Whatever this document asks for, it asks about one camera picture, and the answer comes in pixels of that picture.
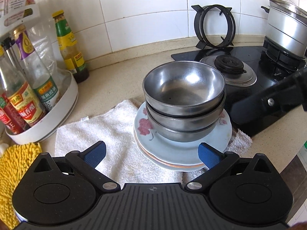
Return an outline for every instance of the blue gripper pad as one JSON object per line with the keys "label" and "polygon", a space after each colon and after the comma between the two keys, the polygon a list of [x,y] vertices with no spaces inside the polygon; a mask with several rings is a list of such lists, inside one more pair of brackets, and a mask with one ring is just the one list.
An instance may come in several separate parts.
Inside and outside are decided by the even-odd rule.
{"label": "blue gripper pad", "polygon": [[106,144],[103,141],[99,141],[83,151],[82,154],[84,155],[83,160],[93,168],[96,168],[106,157]]}
{"label": "blue gripper pad", "polygon": [[222,160],[222,155],[221,152],[213,149],[213,147],[206,143],[201,143],[198,146],[198,157],[209,169],[213,168]]}

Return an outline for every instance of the beige countertop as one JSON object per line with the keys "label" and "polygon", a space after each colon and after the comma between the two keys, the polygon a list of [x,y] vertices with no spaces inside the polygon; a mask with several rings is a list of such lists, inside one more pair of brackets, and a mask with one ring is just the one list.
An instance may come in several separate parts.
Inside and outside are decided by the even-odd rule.
{"label": "beige countertop", "polygon": [[[91,118],[103,114],[125,99],[137,98],[144,101],[142,80],[145,75],[154,67],[173,61],[171,54],[192,50],[197,48],[155,53],[91,71],[90,77],[78,85],[79,98],[76,107],[64,124],[78,121],[86,116]],[[307,113],[303,111],[302,106],[299,106],[254,136],[253,144],[244,156],[253,157],[255,153],[264,153],[281,172],[307,140],[306,126]],[[41,143],[43,150],[52,156],[54,156],[55,137],[56,133]]]}

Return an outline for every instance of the towel tag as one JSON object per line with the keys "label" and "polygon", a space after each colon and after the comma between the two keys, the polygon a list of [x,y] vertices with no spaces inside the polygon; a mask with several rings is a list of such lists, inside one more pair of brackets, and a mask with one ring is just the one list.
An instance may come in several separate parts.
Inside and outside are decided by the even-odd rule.
{"label": "towel tag", "polygon": [[83,118],[80,119],[81,122],[84,122],[84,121],[87,121],[87,120],[89,120],[89,117],[88,117],[88,116],[83,117]]}

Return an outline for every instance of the floral plate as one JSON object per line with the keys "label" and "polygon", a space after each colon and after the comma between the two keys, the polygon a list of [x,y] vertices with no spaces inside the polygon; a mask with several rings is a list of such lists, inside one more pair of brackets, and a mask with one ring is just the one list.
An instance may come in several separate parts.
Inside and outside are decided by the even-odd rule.
{"label": "floral plate", "polygon": [[134,134],[134,138],[135,138],[135,141],[136,141],[136,145],[137,145],[138,149],[140,150],[140,152],[147,159],[149,159],[150,161],[152,161],[154,164],[158,165],[161,168],[164,168],[164,169],[167,169],[167,170],[172,170],[172,171],[191,172],[191,171],[200,170],[200,169],[206,167],[204,164],[199,164],[199,165],[194,165],[194,166],[186,166],[186,165],[175,165],[175,164],[168,164],[166,162],[162,162],[161,160],[159,160],[155,156],[152,156],[151,154],[149,154],[148,152],[146,152],[143,149],[143,147],[140,145],[138,139],[136,138],[135,129],[133,129],[133,134]]}
{"label": "floral plate", "polygon": [[197,141],[179,143],[171,141],[158,134],[147,119],[145,102],[140,106],[135,117],[135,133],[139,144],[157,159],[169,164],[199,165],[198,146],[205,142],[220,152],[223,152],[231,138],[232,127],[225,110],[221,113],[213,131]]}

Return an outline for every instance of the plastic bag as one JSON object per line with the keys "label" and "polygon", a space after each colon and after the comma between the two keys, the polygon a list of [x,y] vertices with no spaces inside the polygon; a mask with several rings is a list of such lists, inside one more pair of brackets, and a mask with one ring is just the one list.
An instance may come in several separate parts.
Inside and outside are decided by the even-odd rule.
{"label": "plastic bag", "polygon": [[65,91],[63,91],[62,89],[62,83],[66,75],[64,72],[60,72],[57,67],[56,59],[53,54],[51,40],[46,35],[45,31],[46,29],[44,29],[42,23],[38,23],[34,27],[27,29],[29,39],[32,42],[36,52],[38,53],[44,65],[47,67],[48,71],[50,72],[61,94],[64,94]]}

